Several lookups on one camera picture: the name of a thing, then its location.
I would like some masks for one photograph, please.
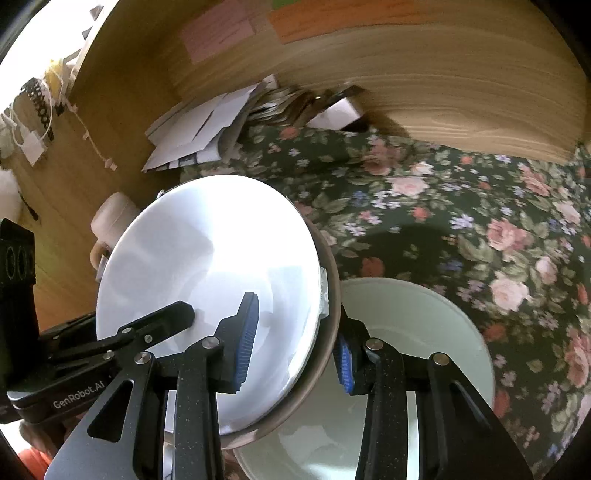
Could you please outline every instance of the green sticky note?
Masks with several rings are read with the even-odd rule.
[[[300,0],[273,0],[273,10],[278,10],[286,5],[296,4]]]

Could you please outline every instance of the orange sticky note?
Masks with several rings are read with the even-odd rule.
[[[420,24],[413,0],[300,0],[268,14],[282,43],[341,30],[384,24]]]
[[[254,35],[239,0],[224,0],[187,23],[180,33],[191,62],[198,63]]]

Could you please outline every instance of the pink paper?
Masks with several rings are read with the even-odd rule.
[[[198,63],[254,35],[239,0],[224,0],[185,25],[180,33],[191,61]]]

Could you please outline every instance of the stack of papers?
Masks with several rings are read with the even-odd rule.
[[[256,83],[201,105],[175,106],[148,128],[146,136],[156,148],[142,171],[227,160],[266,86]]]

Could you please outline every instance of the wooden panel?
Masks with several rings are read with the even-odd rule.
[[[425,0],[424,25],[343,30],[282,45],[265,0],[245,0],[257,34],[192,65],[176,34],[158,52],[186,99],[277,73],[322,90],[345,80],[383,128],[468,150],[563,162],[583,131],[586,79],[528,0]]]
[[[174,185],[178,175],[140,172],[152,149],[144,131],[178,102],[149,63],[101,74],[76,102],[101,153],[118,165],[116,171],[105,169],[89,142],[82,140],[84,130],[70,112],[54,118],[55,140],[48,142],[48,151],[34,167],[19,149],[3,161],[40,216],[40,222],[34,222],[24,210],[20,224],[35,233],[35,303],[42,329],[96,308],[98,285],[89,262],[96,238],[90,221],[102,202],[122,191],[143,207],[160,189]],[[26,96],[17,99],[16,110],[29,128],[43,131]]]

